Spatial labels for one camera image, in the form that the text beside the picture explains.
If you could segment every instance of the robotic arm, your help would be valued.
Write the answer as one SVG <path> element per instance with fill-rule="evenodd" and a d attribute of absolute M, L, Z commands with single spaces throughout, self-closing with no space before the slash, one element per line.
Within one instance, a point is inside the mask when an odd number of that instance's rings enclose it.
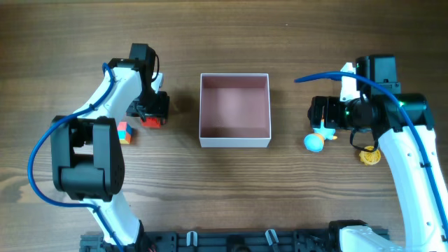
<path fill-rule="evenodd" d="M 395 58 L 391 55 L 361 57 L 356 60 L 356 68 L 347 63 L 342 71 L 374 81 L 400 101 L 423 141 L 430 166 L 425 164 L 415 134 L 400 114 L 400 108 L 389 97 L 355 78 L 342 77 L 340 97 L 313 98 L 308 112 L 311 127 L 319 128 L 323 117 L 325 128 L 351 130 L 352 145 L 355 133 L 372 132 L 375 146 L 381 148 L 391 168 L 405 223 L 406 251 L 447 251 L 448 227 L 444 221 L 448 193 L 437 158 L 428 102 L 421 94 L 401 94 Z M 296 82 L 308 80 L 304 77 Z M 336 242 L 344 252 L 396 249 L 368 231 L 368 227 L 348 225 L 338 230 Z"/>
<path fill-rule="evenodd" d="M 115 83 L 104 101 L 95 110 L 61 125 L 51 134 L 56 189 L 66 192 L 73 200 L 98 207 L 105 223 L 127 251 L 131 248 L 147 251 L 148 239 L 121 191 L 125 164 L 116 127 L 125 114 L 139 116 L 143 124 L 147 120 L 155 120 L 159 125 L 166 122 L 169 97 L 159 91 L 163 74 L 158 70 L 154 73 L 156 58 L 158 61 L 148 45 L 132 44 L 129 59 L 112 59 L 108 63 Z M 75 113 L 92 106 L 108 90 L 111 81 L 106 74 L 91 98 Z M 93 145 L 93 155 L 74 152 L 74 147 L 84 144 Z M 104 232 L 104 241 L 112 247 L 116 245 L 104 221 L 94 209 L 90 212 Z"/>

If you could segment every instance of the wood grain surface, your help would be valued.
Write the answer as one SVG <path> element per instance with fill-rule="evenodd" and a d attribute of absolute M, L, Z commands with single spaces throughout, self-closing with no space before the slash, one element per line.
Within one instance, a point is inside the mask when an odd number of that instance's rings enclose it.
<path fill-rule="evenodd" d="M 292 230 L 359 218 L 403 244 L 384 159 L 361 164 L 347 132 L 318 154 L 302 144 L 312 131 L 311 98 L 337 96 L 340 84 L 294 78 L 373 53 L 395 54 L 402 91 L 428 98 L 448 173 L 446 1 L 26 2 L 0 6 L 0 251 L 77 251 L 80 235 L 99 231 L 86 209 L 35 196 L 26 166 L 53 117 L 87 101 L 102 81 L 102 62 L 127 57 L 133 42 L 157 51 L 171 96 L 162 129 L 125 118 L 136 135 L 122 147 L 123 190 L 147 231 Z M 200 148 L 201 73 L 269 74 L 269 148 Z M 38 186 L 69 202 L 53 186 L 50 162 L 46 143 L 34 166 Z"/>

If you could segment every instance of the colorful cube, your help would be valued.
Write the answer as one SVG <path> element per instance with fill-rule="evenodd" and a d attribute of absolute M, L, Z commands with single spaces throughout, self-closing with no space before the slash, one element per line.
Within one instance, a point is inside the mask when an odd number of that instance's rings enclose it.
<path fill-rule="evenodd" d="M 118 124 L 118 138 L 121 144 L 130 144 L 132 137 L 132 128 L 127 122 L 120 122 Z"/>

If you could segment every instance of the blue rubber duck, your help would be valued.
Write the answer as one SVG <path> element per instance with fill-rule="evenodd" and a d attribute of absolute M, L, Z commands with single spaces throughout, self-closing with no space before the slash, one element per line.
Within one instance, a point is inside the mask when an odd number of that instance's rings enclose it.
<path fill-rule="evenodd" d="M 335 140 L 336 129 L 327 129 L 323 126 L 323 120 L 321 121 L 320 128 L 313 128 L 314 133 L 309 134 L 304 139 L 305 147 L 308 151 L 320 152 L 323 149 L 325 140 Z"/>

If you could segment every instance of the open box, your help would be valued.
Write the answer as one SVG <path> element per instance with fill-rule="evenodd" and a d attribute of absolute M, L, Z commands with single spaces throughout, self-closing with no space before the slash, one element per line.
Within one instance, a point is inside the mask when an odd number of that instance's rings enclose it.
<path fill-rule="evenodd" d="M 266 148 L 271 140 L 267 73 L 202 73 L 201 147 Z"/>

